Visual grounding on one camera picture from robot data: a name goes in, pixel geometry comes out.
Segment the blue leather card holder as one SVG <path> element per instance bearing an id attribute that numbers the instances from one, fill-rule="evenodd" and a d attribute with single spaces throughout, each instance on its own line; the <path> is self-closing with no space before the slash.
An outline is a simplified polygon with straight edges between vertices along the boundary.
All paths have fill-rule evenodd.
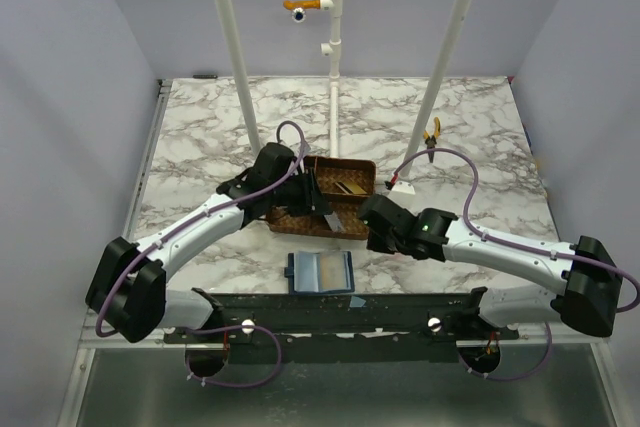
<path id="1" fill-rule="evenodd" d="M 350 251 L 289 253 L 284 277 L 290 295 L 350 294 L 355 291 Z"/>

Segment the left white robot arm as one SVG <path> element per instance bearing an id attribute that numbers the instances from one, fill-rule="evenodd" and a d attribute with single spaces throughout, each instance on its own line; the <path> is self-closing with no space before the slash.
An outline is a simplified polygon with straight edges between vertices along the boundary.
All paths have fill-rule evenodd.
<path id="1" fill-rule="evenodd" d="M 275 208 L 290 217 L 332 214 L 304 156 L 275 142 L 255 163 L 222 183 L 202 205 L 160 232 L 138 241 L 112 240 L 98 263 L 85 303 L 97 314 L 96 333 L 131 343 L 158 328 L 183 328 L 201 342 L 222 327 L 216 301 L 200 289 L 172 291 L 169 280 L 213 243 Z"/>

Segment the white diamond credit card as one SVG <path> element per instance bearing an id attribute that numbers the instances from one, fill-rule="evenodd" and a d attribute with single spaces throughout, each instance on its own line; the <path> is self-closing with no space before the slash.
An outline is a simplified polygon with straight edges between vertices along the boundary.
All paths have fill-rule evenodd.
<path id="1" fill-rule="evenodd" d="M 343 232 L 344 226 L 339 218 L 339 216 L 332 212 L 331 214 L 327 214 L 324 216 L 325 221 L 327 222 L 329 228 L 332 232 Z"/>

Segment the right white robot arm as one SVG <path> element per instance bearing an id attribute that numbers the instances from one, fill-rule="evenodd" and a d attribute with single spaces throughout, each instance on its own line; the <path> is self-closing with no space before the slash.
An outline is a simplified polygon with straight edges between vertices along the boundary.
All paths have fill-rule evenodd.
<path id="1" fill-rule="evenodd" d="M 527 281 L 487 290 L 479 304 L 461 312 L 461 329 L 471 338 L 508 324 L 553 321 L 592 337 L 613 332 L 622 277 L 597 239 L 549 246 L 514 235 L 498 241 L 495 232 L 469 228 L 454 213 L 426 208 L 414 215 L 379 194 L 365 200 L 357 216 L 369 230 L 371 251 L 474 264 Z"/>

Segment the gold credit card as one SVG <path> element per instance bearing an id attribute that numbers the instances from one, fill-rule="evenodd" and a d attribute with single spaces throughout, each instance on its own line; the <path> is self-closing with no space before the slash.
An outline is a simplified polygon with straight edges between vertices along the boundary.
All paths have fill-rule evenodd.
<path id="1" fill-rule="evenodd" d="M 336 181 L 334 185 L 344 194 L 353 196 L 367 196 L 368 191 L 352 181 Z"/>

